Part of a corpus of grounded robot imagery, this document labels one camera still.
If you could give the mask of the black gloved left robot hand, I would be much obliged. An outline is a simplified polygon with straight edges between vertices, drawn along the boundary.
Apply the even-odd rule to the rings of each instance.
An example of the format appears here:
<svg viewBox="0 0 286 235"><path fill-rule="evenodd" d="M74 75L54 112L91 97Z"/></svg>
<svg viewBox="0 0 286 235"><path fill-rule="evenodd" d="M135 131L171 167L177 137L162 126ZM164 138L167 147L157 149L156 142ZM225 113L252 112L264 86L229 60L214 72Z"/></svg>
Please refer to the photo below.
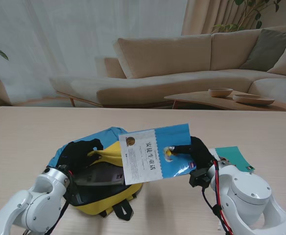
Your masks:
<svg viewBox="0 0 286 235"><path fill-rule="evenodd" d="M89 167L96 160L99 160L100 155L93 153L88 155L94 150L103 150L103 145L99 139L91 141L77 141L70 142L61 152L56 168L65 172L76 174Z"/></svg>

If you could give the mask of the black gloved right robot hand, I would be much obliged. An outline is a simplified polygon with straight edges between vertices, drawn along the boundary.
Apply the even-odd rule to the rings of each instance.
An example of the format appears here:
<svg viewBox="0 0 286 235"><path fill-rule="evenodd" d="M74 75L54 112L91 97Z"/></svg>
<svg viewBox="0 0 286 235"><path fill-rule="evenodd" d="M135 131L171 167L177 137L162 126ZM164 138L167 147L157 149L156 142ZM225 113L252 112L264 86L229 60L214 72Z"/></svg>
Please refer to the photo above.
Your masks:
<svg viewBox="0 0 286 235"><path fill-rule="evenodd" d="M191 137L190 145L169 146L169 150L173 154L190 155L194 160L197 169L210 168L217 162L215 157L209 152L206 145L197 137Z"/></svg>

